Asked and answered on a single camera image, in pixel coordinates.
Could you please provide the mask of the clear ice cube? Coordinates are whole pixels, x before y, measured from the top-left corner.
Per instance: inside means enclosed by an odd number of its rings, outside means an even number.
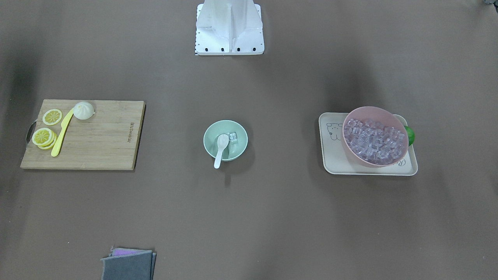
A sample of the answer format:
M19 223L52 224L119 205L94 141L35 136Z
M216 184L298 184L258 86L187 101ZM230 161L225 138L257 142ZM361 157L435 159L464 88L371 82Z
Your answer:
M237 142L238 135L235 132L229 133L229 142Z

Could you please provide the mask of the white ceramic spoon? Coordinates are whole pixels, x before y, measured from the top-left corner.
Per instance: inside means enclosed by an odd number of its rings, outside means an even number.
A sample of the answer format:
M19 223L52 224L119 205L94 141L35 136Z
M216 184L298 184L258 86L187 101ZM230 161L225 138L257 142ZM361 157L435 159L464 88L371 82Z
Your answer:
M218 169L221 165L222 154L224 149L229 145L229 135L221 134L217 137L217 154L214 161L214 168Z

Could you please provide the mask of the mint green bowl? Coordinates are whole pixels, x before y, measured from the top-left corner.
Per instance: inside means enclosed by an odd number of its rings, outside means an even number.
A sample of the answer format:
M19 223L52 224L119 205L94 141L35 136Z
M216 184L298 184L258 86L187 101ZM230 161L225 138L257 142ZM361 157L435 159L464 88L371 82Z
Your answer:
M221 161L233 161L243 154L248 145L248 134L242 125L232 120L220 120L208 127L203 144L206 152Z

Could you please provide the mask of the pink bowl of ice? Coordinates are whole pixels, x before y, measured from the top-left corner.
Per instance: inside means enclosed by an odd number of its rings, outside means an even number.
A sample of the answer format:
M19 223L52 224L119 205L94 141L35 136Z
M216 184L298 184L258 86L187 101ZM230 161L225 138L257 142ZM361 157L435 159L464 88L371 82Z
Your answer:
M395 115L363 106L348 113L342 124L342 147L347 159L365 167L387 167L409 152L410 137Z

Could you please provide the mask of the cream rabbit tray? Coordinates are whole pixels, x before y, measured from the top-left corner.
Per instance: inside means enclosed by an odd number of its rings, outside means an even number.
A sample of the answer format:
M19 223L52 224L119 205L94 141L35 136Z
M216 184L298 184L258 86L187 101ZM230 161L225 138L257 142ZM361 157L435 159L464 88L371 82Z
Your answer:
M318 119L321 152L325 170L339 175L382 175L410 177L418 172L418 163L413 146L397 163L387 167L367 167L361 165L343 147L342 129L347 113L322 113Z

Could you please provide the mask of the green lime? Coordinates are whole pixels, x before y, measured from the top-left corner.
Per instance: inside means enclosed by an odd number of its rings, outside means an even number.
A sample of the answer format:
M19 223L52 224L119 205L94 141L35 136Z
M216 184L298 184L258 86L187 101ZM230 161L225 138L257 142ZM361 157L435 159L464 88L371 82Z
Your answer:
M406 135L409 139L409 146L411 146L416 139L416 134L409 126L404 126L404 129L406 130Z

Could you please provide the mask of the grey folded cloth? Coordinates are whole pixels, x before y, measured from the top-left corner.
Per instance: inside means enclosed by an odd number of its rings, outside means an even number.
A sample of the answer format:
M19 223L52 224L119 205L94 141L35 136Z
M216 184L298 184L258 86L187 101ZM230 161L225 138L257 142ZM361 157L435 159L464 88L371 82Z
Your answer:
M153 280L157 254L152 250L111 248L102 258L102 280Z

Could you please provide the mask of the yellow plastic knife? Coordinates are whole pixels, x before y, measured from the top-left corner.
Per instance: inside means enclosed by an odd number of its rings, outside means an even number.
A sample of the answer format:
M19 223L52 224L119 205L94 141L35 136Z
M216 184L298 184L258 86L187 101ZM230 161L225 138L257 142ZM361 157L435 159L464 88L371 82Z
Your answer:
M62 119L62 122L61 122L61 131L60 131L60 133L58 135L58 138L55 141L55 144L54 144L54 146L52 148L52 151L51 151L51 156L52 157L57 157L60 154L60 150L61 150L61 147L63 145L64 137L65 137L67 128L69 126L70 120L72 119L73 115L74 115L74 109L72 108L66 114L66 116L64 117L64 119Z

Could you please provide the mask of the lemon slice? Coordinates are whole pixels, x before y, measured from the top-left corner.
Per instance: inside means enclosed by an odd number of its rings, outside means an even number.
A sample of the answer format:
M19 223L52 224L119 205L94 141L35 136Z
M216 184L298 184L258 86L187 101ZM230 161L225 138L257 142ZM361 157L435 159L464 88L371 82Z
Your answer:
M57 134L48 128L41 128L36 130L32 135L32 142L39 149L49 150L52 149L57 141Z
M63 119L63 113L59 109L50 109L45 112L42 117L42 121L47 126L53 126L59 123Z

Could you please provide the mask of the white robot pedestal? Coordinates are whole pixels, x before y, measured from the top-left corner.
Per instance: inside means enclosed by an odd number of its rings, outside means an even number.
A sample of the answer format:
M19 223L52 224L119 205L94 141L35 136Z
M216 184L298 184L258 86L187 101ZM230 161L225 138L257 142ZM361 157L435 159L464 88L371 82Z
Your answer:
M196 9L195 54L261 55L265 51L260 5L252 0L205 0Z

